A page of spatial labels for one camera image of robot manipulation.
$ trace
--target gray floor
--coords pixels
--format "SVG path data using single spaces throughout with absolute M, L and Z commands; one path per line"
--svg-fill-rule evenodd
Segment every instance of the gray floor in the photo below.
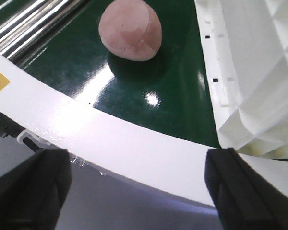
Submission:
M 32 155 L 0 138 L 0 176 Z M 72 165 L 73 182 L 56 230 L 222 230 L 214 208 L 197 207 Z

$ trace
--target pink egg-shaped object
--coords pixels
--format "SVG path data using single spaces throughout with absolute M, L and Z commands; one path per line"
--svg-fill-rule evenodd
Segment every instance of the pink egg-shaped object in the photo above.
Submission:
M 161 46 L 162 28 L 156 12 L 142 0 L 115 0 L 99 22 L 99 35 L 113 54 L 147 61 Z

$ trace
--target metal roller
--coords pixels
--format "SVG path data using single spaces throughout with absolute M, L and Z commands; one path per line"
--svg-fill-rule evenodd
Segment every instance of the metal roller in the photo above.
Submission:
M 11 29 L 19 25 L 26 18 L 30 17 L 37 9 L 49 2 L 48 0 L 35 0 L 26 5 L 13 17 L 0 26 L 0 39 L 5 36 Z
M 62 21 L 73 16 L 88 0 L 52 0 L 35 11 L 0 38 L 0 54 L 10 61 L 41 42 L 47 34 L 61 28 Z
M 21 22 L 15 24 L 14 27 L 11 28 L 7 34 L 0 38 L 0 52 L 11 42 L 21 36 L 26 30 L 31 27 L 32 24 L 40 20 L 60 2 L 61 0 L 49 0 L 35 11 L 32 11 L 31 14 L 28 15 L 26 18 L 23 18 Z

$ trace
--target white curved rail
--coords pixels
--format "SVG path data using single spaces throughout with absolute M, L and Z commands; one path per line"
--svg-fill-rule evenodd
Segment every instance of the white curved rail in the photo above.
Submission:
M 85 106 L 41 83 L 1 55 L 0 72 L 11 81 L 0 92 L 0 111 L 18 124 L 114 177 L 213 206 L 204 183 L 208 146 L 167 136 Z M 288 162 L 242 157 L 288 197 Z

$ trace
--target white plastic ribbed part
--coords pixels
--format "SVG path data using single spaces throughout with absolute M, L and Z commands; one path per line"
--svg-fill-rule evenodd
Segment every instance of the white plastic ribbed part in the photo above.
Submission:
M 288 0 L 196 0 L 222 147 L 288 158 Z

